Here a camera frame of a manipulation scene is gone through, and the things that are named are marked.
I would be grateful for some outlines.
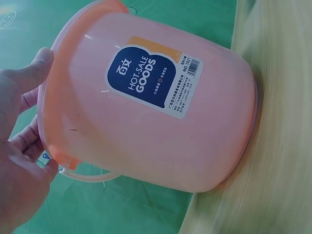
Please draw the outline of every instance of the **wooden surface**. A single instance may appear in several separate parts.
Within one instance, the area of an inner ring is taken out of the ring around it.
[[[194,195],[180,234],[312,234],[312,1],[238,0],[233,50],[261,104],[239,166]]]

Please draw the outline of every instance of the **sticker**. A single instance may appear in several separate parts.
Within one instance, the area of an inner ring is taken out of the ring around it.
[[[108,66],[105,82],[113,92],[184,118],[204,63],[183,52],[132,37]]]

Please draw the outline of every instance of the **green surface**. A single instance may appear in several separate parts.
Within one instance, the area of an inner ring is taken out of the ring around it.
[[[0,67],[29,63],[37,50],[51,46],[67,20],[91,0],[2,0],[0,20],[16,11],[14,21],[0,30]],[[194,33],[230,47],[235,0],[124,0],[131,12]],[[13,134],[35,115],[33,108],[18,119]],[[82,164],[87,175],[101,169]],[[58,175],[37,215],[16,234],[177,234],[191,194],[126,177],[88,184]]]

